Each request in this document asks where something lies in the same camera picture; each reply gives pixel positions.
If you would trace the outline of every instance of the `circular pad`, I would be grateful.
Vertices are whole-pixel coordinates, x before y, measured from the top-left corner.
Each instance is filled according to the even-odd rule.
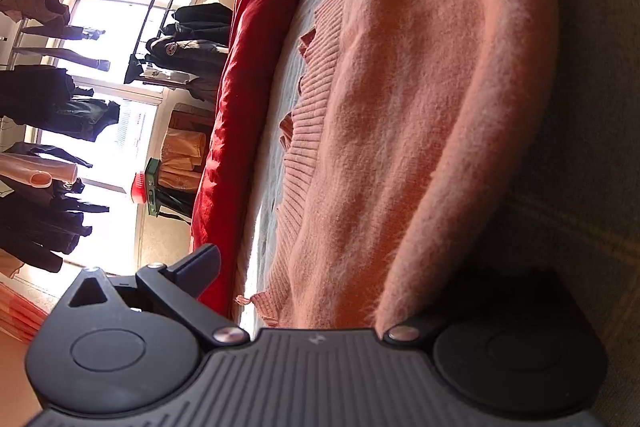
[[[44,402],[82,415],[123,413],[163,399],[195,371],[199,347],[183,325],[92,308],[74,309],[66,324],[46,321],[31,343],[27,375]]]
[[[71,346],[71,356],[89,371],[118,371],[145,354],[145,341],[127,330],[98,330],[83,335]]]
[[[606,358],[591,331],[542,318],[469,319],[437,338],[444,379],[476,405],[511,416],[552,417],[588,402]]]

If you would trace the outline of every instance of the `bright window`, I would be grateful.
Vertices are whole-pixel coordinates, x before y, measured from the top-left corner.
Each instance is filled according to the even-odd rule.
[[[82,201],[110,207],[105,214],[85,213],[84,223],[94,227],[66,259],[80,266],[100,266],[110,273],[130,274],[136,269],[136,222],[138,206],[129,197],[136,172],[145,168],[156,106],[105,95],[96,98],[120,104],[120,121],[107,127],[95,142],[43,131],[40,141],[55,145],[92,163],[79,166],[86,184]]]
[[[66,68],[69,74],[96,78],[113,84],[123,84],[129,55],[133,51],[140,26],[144,20],[146,5],[131,4],[118,0],[77,0],[74,4],[72,24],[103,30],[97,41],[65,41],[64,47],[84,57],[102,58],[111,62],[109,71],[98,71],[80,64],[59,60],[58,67]],[[162,8],[153,8],[142,35],[138,50],[146,53],[145,42],[156,36],[162,20]]]

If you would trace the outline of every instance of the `white bed sheet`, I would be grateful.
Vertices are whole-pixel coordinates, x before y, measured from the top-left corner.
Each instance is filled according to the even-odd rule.
[[[270,107],[255,161],[252,193],[238,255],[236,289],[247,296],[264,288],[273,261],[276,245],[274,210],[282,199],[284,177],[284,150],[279,142],[278,125],[298,101],[298,81],[305,72],[305,63],[298,52],[299,39],[313,27],[314,11],[321,1],[300,0],[273,79]],[[241,324],[248,331],[254,329],[255,324],[252,308],[248,307],[242,314]]]

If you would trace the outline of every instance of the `orange curtain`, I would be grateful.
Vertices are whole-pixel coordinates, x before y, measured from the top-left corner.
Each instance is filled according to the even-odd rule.
[[[46,318],[47,312],[0,283],[0,329],[29,344]]]

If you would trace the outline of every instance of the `red lid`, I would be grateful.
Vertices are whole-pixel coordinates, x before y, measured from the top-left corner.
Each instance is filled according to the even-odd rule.
[[[131,201],[137,204],[146,203],[145,173],[137,172],[131,185]]]

